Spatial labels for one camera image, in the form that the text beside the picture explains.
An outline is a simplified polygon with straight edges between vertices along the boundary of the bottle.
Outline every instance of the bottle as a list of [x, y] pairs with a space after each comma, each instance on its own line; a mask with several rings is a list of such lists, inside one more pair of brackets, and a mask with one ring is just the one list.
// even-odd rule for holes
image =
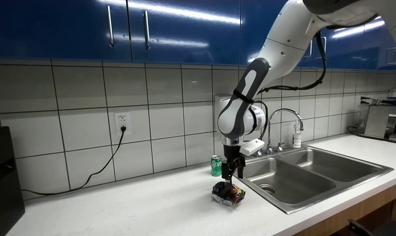
[[296, 132], [292, 136], [292, 149], [301, 149], [301, 133]]
[[221, 158], [212, 155], [211, 158], [211, 176], [217, 178], [221, 175]]

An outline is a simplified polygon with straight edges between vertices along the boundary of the electrical outlet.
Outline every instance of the electrical outlet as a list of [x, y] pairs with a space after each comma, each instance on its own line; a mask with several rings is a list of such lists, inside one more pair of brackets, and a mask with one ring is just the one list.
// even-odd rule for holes
[[130, 130], [130, 115], [128, 113], [116, 113], [115, 115], [115, 130], [120, 132], [120, 128], [124, 126], [128, 132]]

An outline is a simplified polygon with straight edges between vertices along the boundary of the faucet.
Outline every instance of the faucet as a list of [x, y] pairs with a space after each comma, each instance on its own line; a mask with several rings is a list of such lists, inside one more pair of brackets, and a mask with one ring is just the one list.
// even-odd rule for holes
[[303, 126], [303, 120], [301, 120], [301, 117], [300, 117], [295, 111], [292, 111], [292, 109], [280, 108], [280, 109], [276, 109], [276, 111], [272, 112], [272, 115], [269, 117], [269, 121], [267, 121], [267, 123], [269, 123], [269, 132], [267, 132], [267, 150], [270, 149], [270, 150], [276, 150], [276, 153], [282, 153], [282, 151], [283, 151], [283, 147], [282, 147], [283, 144], [278, 144], [278, 147], [276, 147], [276, 149], [271, 149], [271, 147], [270, 147], [270, 144], [271, 144], [271, 121], [272, 121], [274, 115], [278, 113], [278, 112], [288, 112], [288, 113], [293, 115], [293, 116], [297, 119], [299, 125], [300, 125], [299, 132], [303, 132], [303, 130], [304, 130], [304, 126]]

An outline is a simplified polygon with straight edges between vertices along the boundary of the stainless steel sink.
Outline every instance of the stainless steel sink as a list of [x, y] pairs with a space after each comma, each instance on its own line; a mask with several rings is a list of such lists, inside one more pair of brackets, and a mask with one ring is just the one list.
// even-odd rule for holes
[[291, 214], [391, 171], [349, 157], [301, 149], [246, 161], [241, 182]]

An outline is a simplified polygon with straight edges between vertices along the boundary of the black appliance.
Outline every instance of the black appliance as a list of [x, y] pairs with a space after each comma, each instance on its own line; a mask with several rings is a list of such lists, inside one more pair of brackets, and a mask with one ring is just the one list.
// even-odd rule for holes
[[0, 236], [25, 214], [9, 128], [0, 128]]

